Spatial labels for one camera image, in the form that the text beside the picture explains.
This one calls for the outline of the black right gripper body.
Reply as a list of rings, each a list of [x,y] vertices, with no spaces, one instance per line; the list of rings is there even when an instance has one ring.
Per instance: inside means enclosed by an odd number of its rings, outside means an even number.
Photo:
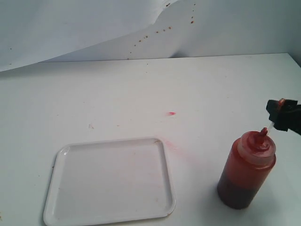
[[[284,112],[289,117],[289,129],[297,134],[301,134],[301,105],[298,105],[298,109],[291,112]]]

